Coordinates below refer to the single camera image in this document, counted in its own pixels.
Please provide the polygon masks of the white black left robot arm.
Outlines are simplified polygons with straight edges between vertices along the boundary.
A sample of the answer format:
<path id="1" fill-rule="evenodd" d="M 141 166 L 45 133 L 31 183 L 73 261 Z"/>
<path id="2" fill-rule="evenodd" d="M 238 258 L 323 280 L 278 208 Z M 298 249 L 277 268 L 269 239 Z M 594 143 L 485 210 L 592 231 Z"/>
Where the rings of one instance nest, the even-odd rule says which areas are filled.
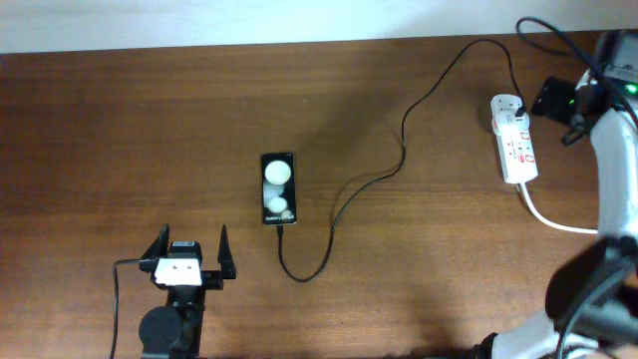
<path id="1" fill-rule="evenodd" d="M 217 270 L 204 270 L 201 246 L 196 241 L 170 241 L 169 227 L 160 231 L 141 257 L 140 270 L 166 292 L 166 303 L 150 310 L 139 326 L 144 358 L 196 358 L 199 356 L 205 294 L 221 290 L 237 270 L 227 229 L 220 233 Z"/>

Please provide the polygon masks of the black smartphone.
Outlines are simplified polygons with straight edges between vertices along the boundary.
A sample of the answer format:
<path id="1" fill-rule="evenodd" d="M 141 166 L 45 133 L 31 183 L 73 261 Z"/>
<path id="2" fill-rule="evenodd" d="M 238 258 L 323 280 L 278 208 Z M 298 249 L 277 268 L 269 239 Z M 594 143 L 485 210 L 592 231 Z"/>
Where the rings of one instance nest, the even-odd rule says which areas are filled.
<path id="1" fill-rule="evenodd" d="M 268 226 L 297 222 L 294 156 L 268 153 L 260 157 L 262 223 Z"/>

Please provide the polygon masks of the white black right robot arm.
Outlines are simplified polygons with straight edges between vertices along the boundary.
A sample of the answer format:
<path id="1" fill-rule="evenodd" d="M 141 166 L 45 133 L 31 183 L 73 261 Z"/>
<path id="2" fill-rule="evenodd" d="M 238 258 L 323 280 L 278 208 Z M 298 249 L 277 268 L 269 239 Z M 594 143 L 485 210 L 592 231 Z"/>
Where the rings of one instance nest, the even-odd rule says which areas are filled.
<path id="1" fill-rule="evenodd" d="M 602 34 L 593 54 L 573 42 L 567 54 L 586 70 L 576 82 L 547 78 L 527 104 L 521 95 L 496 95 L 489 103 L 503 179 L 515 185 L 529 212 L 527 184 L 538 175 L 530 143 L 533 116 L 565 126 L 568 147 L 588 140 L 595 155 L 598 214 L 592 243 L 551 276 L 544 307 L 518 327 L 492 333 L 474 358 L 584 358 L 610 355 L 637 344 L 637 33 Z"/>

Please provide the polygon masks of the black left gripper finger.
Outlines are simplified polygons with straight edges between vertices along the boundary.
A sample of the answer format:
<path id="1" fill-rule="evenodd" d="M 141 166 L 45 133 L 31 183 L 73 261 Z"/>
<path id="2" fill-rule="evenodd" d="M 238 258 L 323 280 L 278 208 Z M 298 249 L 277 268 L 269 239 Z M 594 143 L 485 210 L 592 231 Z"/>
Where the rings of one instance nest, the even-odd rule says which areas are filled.
<path id="1" fill-rule="evenodd" d="M 169 225 L 165 224 L 155 241 L 149 246 L 140 258 L 139 270 L 142 272 L 154 272 L 159 260 L 167 256 L 169 240 Z"/>
<path id="2" fill-rule="evenodd" d="M 223 279 L 236 278 L 237 269 L 230 249 L 228 232 L 225 224 L 221 228 L 217 261 L 220 265 L 221 276 Z"/>

